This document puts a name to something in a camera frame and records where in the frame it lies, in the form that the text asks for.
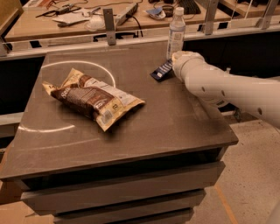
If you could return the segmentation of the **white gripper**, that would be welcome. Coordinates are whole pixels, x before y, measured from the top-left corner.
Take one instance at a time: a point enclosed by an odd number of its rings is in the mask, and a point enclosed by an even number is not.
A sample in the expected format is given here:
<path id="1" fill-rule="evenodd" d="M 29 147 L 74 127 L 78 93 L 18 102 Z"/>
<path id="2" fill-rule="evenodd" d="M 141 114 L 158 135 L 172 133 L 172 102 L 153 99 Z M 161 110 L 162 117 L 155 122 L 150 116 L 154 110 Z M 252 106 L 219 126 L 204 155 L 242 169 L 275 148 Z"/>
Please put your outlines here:
<path id="1" fill-rule="evenodd" d="M 204 58 L 199 53 L 190 51 L 178 51 L 171 56 L 172 70 L 180 81 L 185 81 L 182 75 L 183 66 L 187 62 L 193 65 L 193 60 L 204 61 Z"/>

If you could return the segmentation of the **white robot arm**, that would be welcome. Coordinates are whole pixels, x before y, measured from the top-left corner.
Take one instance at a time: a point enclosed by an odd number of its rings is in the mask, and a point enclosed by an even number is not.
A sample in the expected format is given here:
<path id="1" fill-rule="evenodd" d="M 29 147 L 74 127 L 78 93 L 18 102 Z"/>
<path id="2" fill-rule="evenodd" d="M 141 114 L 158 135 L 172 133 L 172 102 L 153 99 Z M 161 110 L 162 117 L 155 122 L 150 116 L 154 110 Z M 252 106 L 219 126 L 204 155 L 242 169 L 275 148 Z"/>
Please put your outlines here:
<path id="1" fill-rule="evenodd" d="M 208 196 L 218 197 L 221 219 L 207 200 L 192 223 L 279 224 L 279 79 L 232 75 L 207 64 L 196 52 L 175 53 L 173 70 L 203 102 L 229 102 L 245 115 L 229 120 L 239 143 L 226 152 L 227 167 Z"/>

